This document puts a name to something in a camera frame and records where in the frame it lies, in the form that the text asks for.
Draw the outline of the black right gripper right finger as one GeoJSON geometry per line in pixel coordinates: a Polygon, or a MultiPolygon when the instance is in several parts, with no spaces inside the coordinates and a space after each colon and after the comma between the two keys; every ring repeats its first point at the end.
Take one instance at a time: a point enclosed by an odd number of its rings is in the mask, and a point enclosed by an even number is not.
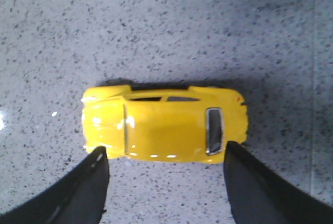
{"type": "Polygon", "coordinates": [[[332,223],[332,207],[274,173],[235,141],[226,146],[224,178],[235,223],[332,223]]]}

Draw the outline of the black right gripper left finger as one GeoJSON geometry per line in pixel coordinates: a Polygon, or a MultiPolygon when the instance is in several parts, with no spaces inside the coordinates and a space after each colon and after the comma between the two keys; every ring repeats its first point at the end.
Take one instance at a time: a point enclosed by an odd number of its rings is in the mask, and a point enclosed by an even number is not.
{"type": "Polygon", "coordinates": [[[1,223],[99,223],[108,184],[106,149],[98,147],[50,188],[1,215],[1,223]]]}

